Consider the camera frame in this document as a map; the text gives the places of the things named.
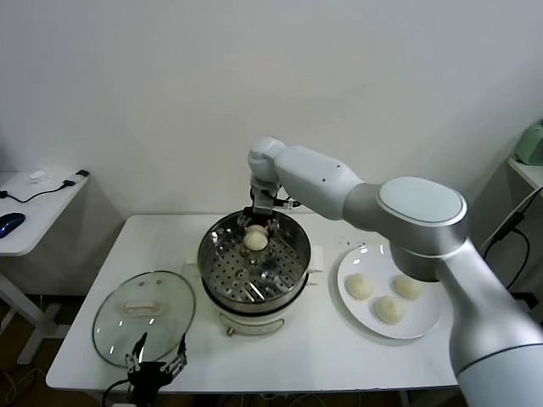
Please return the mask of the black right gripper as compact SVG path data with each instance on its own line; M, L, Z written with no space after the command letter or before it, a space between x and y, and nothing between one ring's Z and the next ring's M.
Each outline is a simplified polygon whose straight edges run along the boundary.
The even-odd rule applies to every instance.
M245 207L238 216L238 227L245 231L256 220L266 220L266 231L268 237L274 237L280 227L279 219L273 216L274 210L279 206L277 198L270 195L266 190L252 187L252 207Z

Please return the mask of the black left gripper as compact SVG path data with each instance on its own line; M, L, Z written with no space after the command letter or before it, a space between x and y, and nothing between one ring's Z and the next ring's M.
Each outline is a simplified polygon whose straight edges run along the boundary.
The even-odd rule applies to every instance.
M148 334L145 332L135 343L132 351L125 355L128 382L132 385L130 403L137 407L154 406L159 390L172 383L187 365L186 334L177 347L173 360L168 362L142 362L141 356Z

